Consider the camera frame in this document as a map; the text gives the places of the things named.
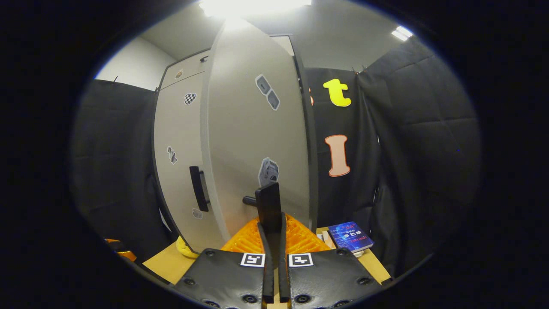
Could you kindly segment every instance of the checkered sticker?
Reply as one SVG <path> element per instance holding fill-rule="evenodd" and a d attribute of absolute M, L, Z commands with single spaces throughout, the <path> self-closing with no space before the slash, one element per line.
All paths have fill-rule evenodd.
<path fill-rule="evenodd" d="M 290 267 L 313 266 L 310 253 L 289 254 L 288 261 Z"/>
<path fill-rule="evenodd" d="M 185 95 L 185 105 L 189 105 L 191 103 L 193 103 L 194 99 L 197 97 L 197 94 L 196 93 L 188 93 Z"/>
<path fill-rule="evenodd" d="M 244 253 L 241 266 L 248 267 L 264 267 L 265 266 L 265 254 L 264 253 Z"/>

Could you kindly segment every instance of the black metal rod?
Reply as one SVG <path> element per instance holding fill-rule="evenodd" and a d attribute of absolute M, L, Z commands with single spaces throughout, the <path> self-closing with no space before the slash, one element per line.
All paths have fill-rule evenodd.
<path fill-rule="evenodd" d="M 255 199 L 255 197 L 246 195 L 242 198 L 242 202 L 246 205 L 257 207 L 257 200 Z"/>

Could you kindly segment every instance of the gray sticker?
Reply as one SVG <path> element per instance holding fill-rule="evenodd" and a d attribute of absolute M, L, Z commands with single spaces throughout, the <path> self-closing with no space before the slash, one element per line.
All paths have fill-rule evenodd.
<path fill-rule="evenodd" d="M 271 183 L 277 183 L 279 178 L 280 173 L 277 163 L 269 157 L 263 159 L 259 168 L 259 174 L 257 175 L 259 186 L 263 187 Z"/>
<path fill-rule="evenodd" d="M 196 209 L 196 208 L 193 208 L 193 216 L 196 218 L 196 219 L 201 219 L 204 217 L 204 214 L 202 211 L 200 211 L 199 209 Z"/>
<path fill-rule="evenodd" d="M 175 164 L 177 162 L 177 158 L 175 157 L 175 150 L 173 150 L 172 147 L 168 146 L 168 158 L 170 159 L 172 164 Z"/>
<path fill-rule="evenodd" d="M 255 79 L 255 84 L 257 85 L 257 88 L 259 88 L 261 93 L 263 93 L 264 95 L 266 95 L 269 92 L 269 90 L 271 89 L 271 85 L 269 85 L 269 83 L 265 79 L 265 76 L 263 76 L 263 75 L 259 75 Z"/>
<path fill-rule="evenodd" d="M 277 110 L 278 106 L 280 105 L 280 100 L 278 99 L 278 97 L 276 96 L 276 93 L 274 91 L 271 91 L 267 95 L 267 102 L 269 102 L 269 104 L 271 105 L 271 107 L 274 110 Z"/>
<path fill-rule="evenodd" d="M 267 97 L 267 103 L 269 103 L 271 108 L 276 111 L 278 106 L 280 106 L 280 100 L 263 74 L 259 74 L 255 78 L 255 85 L 261 91 L 261 94 Z"/>

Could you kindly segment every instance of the ceiling light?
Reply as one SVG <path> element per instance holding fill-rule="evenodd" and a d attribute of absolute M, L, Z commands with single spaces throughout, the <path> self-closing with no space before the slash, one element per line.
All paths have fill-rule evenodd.
<path fill-rule="evenodd" d="M 398 26 L 395 31 L 391 32 L 391 34 L 403 41 L 408 40 L 408 38 L 413 35 L 410 30 L 404 28 L 403 26 Z"/>
<path fill-rule="evenodd" d="M 311 5 L 312 0 L 202 0 L 199 7 L 207 17 L 238 17 L 251 14 L 285 12 Z"/>
<path fill-rule="evenodd" d="M 401 40 L 403 40 L 403 41 L 408 40 L 408 37 L 407 37 L 407 36 L 405 36 L 404 34 L 398 32 L 398 31 L 396 31 L 396 30 L 393 31 L 393 32 L 391 32 L 391 34 L 394 35 L 394 36 L 396 36 L 396 37 L 398 37 L 399 39 L 401 39 Z"/>
<path fill-rule="evenodd" d="M 413 34 L 410 32 L 410 30 L 404 28 L 403 26 L 398 26 L 396 30 L 402 34 L 404 34 L 406 37 L 411 37 Z"/>

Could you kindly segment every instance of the orange outlined letter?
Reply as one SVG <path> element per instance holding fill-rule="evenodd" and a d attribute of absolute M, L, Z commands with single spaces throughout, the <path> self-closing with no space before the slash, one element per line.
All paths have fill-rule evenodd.
<path fill-rule="evenodd" d="M 332 168 L 328 173 L 332 177 L 347 175 L 351 171 L 351 168 L 347 165 L 346 141 L 347 136 L 342 134 L 332 135 L 324 139 L 324 142 L 330 146 L 330 154 L 332 155 Z"/>

